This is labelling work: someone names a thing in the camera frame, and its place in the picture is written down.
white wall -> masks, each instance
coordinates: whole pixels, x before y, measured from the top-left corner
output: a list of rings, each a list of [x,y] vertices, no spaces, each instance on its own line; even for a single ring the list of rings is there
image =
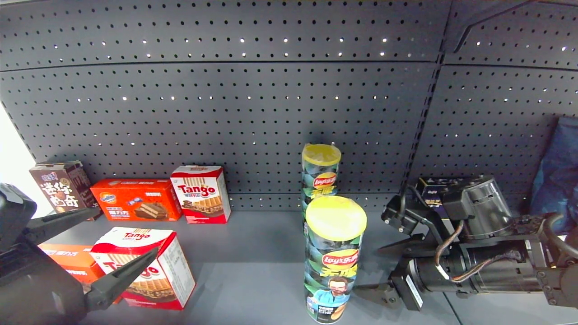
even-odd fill
[[[32,155],[0,107],[0,182],[15,185],[33,199],[38,205],[35,217],[41,217],[50,213],[52,207],[28,172],[32,166]]]

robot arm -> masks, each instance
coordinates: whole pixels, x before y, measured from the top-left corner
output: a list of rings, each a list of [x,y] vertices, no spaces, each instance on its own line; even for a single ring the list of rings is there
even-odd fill
[[[578,228],[564,241],[558,238],[551,226],[561,215],[514,217],[494,178],[481,176],[445,189],[444,223],[414,189],[413,200],[402,198],[407,188],[381,218],[408,235],[417,223],[426,224],[428,234],[379,249],[402,248],[403,255],[387,283],[358,286],[359,296],[388,307],[402,300],[419,311],[420,295],[428,291],[461,297],[542,291],[551,305],[578,308]]]
[[[157,257],[154,248],[93,282],[84,294],[80,282],[37,244],[98,216],[100,209],[30,220],[35,211],[25,194],[0,183],[0,319],[9,324],[78,324],[88,312],[108,308]]]

cable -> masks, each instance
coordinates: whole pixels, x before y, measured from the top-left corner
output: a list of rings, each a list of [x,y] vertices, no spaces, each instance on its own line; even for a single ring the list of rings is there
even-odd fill
[[[578,259],[578,249],[568,245],[568,243],[561,240],[558,236],[556,236],[556,234],[552,230],[552,226],[554,225],[554,223],[562,218],[564,218],[563,214],[556,213],[551,215],[548,219],[546,219],[546,221],[544,221],[543,226],[544,235],[546,235],[546,238],[548,238],[548,240],[552,242],[556,247],[558,247],[561,251]]]
[[[398,216],[403,216],[405,213],[405,193],[407,192],[407,183],[405,183],[402,188],[401,192],[399,193],[399,210]]]
[[[453,234],[451,234],[441,245],[439,245],[435,249],[435,268],[438,269],[438,272],[444,277],[444,279],[449,280],[450,276],[446,273],[446,270],[439,264],[439,259],[442,256],[442,253],[450,244],[454,241],[454,239],[462,232],[464,229],[464,221],[460,220],[458,223],[458,227],[455,228]]]
[[[425,207],[428,207],[429,205],[424,201],[424,198],[421,197],[420,192],[417,191],[415,186],[412,185],[407,185],[407,183],[405,183],[402,188],[401,191],[399,192],[399,210],[398,210],[398,214],[402,215],[403,213],[405,213],[405,205],[406,205],[406,194],[407,194],[407,189],[409,189],[410,191],[412,191],[413,195],[417,198],[417,200],[423,204]]]
[[[443,267],[440,265],[440,258],[442,256],[443,251],[450,246],[450,244],[454,241],[454,239],[459,236],[459,234],[462,232],[462,230],[464,229],[464,221],[460,220],[460,223],[458,223],[458,227],[456,227],[454,233],[449,236],[441,245],[439,245],[436,250],[435,250],[435,267],[438,270],[438,272],[446,279],[449,281],[452,281],[453,283],[461,283],[466,281],[467,279],[469,279],[472,275],[477,274],[478,272],[481,271],[481,269],[483,269],[484,267],[492,264],[493,262],[496,262],[498,260],[501,260],[503,258],[509,258],[509,259],[515,259],[518,260],[520,259],[520,253],[515,251],[515,250],[511,250],[508,251],[504,254],[500,254],[500,255],[496,255],[492,258],[488,258],[484,261],[482,261],[481,263],[476,264],[473,268],[467,270],[466,272],[464,272],[461,275],[458,276],[454,276],[454,277],[450,277],[446,270],[443,269]]]
[[[415,186],[409,185],[408,188],[413,192],[413,195],[416,196],[417,200],[423,204],[424,206],[428,207],[429,205],[424,201],[424,198],[421,197],[421,194],[417,191]]]

yellow plastic lid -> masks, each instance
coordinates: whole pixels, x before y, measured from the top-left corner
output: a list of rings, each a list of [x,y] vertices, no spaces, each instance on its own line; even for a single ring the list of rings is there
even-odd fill
[[[303,159],[318,166],[335,165],[341,159],[341,151],[330,145],[305,145]]]
[[[367,215],[355,201],[336,195],[318,197],[305,210],[307,225],[330,241],[348,241],[367,227]]]

orange wafer box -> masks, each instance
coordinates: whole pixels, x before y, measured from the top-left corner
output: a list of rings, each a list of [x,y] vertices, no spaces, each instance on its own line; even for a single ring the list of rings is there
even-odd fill
[[[169,179],[103,179],[90,190],[112,221],[176,221],[183,213]]]
[[[78,280],[82,284],[84,293],[90,291],[92,282],[106,275],[90,256],[92,246],[41,243],[38,247]],[[118,304],[121,299],[119,297],[113,303]]]
[[[92,247],[90,255],[108,274],[157,247],[156,259],[123,292],[129,306],[182,310],[195,280],[176,232],[114,227]]]

